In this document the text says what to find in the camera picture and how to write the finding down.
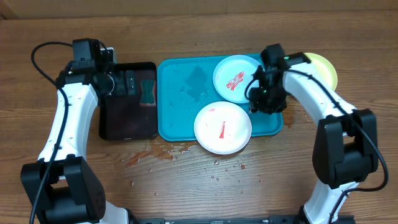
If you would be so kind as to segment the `light blue plastic plate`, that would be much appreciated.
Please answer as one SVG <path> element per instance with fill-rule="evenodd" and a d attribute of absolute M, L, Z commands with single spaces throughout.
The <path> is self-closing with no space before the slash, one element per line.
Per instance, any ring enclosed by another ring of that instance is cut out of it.
<path fill-rule="evenodd" d="M 247 55 L 232 55 L 224 58 L 215 67 L 213 85 L 219 95 L 233 103 L 248 103 L 244 92 L 252 75 L 261 63 Z"/>

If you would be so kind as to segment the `white plastic plate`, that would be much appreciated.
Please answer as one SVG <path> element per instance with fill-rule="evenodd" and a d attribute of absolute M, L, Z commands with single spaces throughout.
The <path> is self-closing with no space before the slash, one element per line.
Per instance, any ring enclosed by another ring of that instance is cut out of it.
<path fill-rule="evenodd" d="M 252 123 L 240 106 L 218 101 L 198 112 L 193 129 L 198 143 L 207 151 L 228 155 L 246 146 L 251 138 Z"/>

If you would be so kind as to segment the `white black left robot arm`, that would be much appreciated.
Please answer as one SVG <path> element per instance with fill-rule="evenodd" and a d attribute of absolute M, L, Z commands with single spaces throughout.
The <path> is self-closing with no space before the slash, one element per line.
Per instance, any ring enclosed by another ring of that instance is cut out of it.
<path fill-rule="evenodd" d="M 40 223 L 137 223 L 130 210 L 108 202 L 86 161 L 91 118 L 99 96 L 114 88 L 111 75 L 70 72 L 57 78 L 58 105 L 47 143 L 37 162 L 25 164 L 21 182 L 32 204 L 29 221 Z"/>

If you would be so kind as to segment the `green pink sponge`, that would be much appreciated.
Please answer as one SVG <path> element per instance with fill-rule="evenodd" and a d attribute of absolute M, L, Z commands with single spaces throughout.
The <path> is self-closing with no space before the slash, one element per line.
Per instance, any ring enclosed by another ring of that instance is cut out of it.
<path fill-rule="evenodd" d="M 141 80 L 141 106 L 155 106 L 155 81 L 154 80 Z"/>

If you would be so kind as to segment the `yellow-green plastic plate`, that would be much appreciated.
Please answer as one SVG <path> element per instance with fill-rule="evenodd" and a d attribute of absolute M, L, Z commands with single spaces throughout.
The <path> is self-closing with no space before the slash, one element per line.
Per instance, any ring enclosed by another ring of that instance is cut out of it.
<path fill-rule="evenodd" d="M 330 86 L 332 90 L 336 90 L 338 84 L 338 76 L 334 66 L 323 56 L 305 52 L 305 55 L 311 60 L 320 76 Z"/>

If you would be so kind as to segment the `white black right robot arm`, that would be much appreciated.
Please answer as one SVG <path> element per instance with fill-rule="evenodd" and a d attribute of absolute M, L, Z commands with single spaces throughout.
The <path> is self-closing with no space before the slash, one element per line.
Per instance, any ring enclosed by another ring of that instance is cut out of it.
<path fill-rule="evenodd" d="M 362 188 L 369 174 L 385 166 L 377 148 L 376 116 L 358 110 L 342 99 L 324 81 L 316 66 L 305 55 L 265 59 L 254 72 L 258 87 L 248 87 L 245 94 L 255 112 L 267 114 L 286 108 L 292 95 L 317 126 L 312 164 L 318 177 L 309 200 L 296 215 L 269 217 L 269 223 L 354 223 L 354 217 L 341 217 L 339 211 L 353 192 L 378 191 Z"/>

